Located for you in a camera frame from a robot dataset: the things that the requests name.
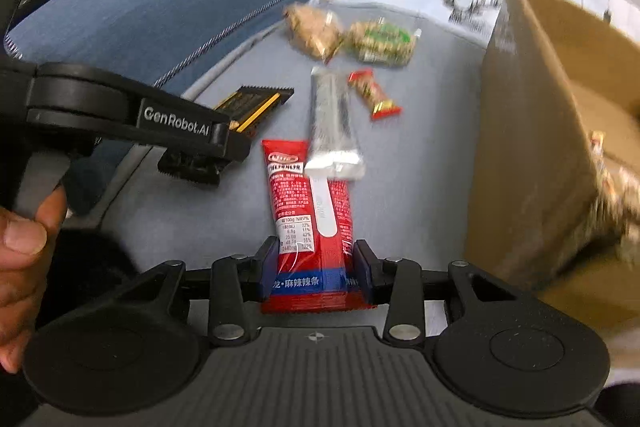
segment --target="brand logo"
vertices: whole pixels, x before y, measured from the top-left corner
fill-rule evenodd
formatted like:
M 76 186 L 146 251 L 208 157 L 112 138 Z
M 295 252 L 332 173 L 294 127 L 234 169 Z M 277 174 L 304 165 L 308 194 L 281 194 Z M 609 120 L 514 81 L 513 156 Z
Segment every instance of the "brand logo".
M 289 154 L 285 154 L 284 152 L 272 152 L 269 155 L 269 161 L 270 162 L 276 162 L 276 163 L 284 163 L 285 165 L 290 164 L 290 163 L 295 163 L 298 161 L 298 157 L 297 156 L 292 156 Z
M 190 134 L 194 138 L 208 140 L 211 131 L 210 122 L 201 122 L 188 116 L 175 114 L 171 110 L 159 107 L 158 104 L 151 105 L 149 102 L 143 103 L 143 108 L 138 118 L 138 126 L 159 130 L 162 126 L 167 131 L 177 131 L 180 134 Z

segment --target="black circular disc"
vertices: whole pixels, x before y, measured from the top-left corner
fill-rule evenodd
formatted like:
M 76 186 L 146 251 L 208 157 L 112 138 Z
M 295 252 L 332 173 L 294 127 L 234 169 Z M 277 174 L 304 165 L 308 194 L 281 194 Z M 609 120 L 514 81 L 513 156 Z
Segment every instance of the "black circular disc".
M 536 301 L 481 303 L 440 334 L 433 354 L 463 396 L 509 415 L 550 417 L 588 405 L 609 374 L 600 337 Z
M 185 325 L 116 305 L 39 331 L 28 346 L 24 372 L 59 409 L 111 415 L 172 395 L 189 380 L 199 357 L 198 339 Z

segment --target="human hand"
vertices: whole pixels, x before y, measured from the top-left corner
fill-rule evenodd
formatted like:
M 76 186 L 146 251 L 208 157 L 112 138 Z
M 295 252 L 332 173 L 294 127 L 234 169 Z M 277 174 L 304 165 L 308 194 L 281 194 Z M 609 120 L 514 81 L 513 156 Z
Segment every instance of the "human hand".
M 62 187 L 42 202 L 34 221 L 0 207 L 0 365 L 9 373 L 20 369 L 33 334 L 65 215 Z

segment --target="metal screw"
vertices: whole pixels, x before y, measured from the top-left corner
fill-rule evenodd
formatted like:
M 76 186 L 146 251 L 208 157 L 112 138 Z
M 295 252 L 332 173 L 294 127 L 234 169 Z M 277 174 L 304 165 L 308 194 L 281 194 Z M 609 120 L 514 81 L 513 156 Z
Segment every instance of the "metal screw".
M 389 328 L 389 334 L 399 341 L 414 341 L 420 336 L 420 328 L 412 324 L 396 324 Z
M 213 335 L 221 341 L 236 341 L 244 335 L 244 328 L 237 324 L 219 324 L 213 328 Z

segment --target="brown snack package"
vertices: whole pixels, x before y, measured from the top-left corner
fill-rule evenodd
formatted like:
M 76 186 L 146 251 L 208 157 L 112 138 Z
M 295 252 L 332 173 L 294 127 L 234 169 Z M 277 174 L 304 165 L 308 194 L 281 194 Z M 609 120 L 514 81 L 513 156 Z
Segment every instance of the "brown snack package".
M 335 13 L 294 3 L 284 10 L 292 42 L 313 58 L 327 63 L 342 44 L 342 29 Z

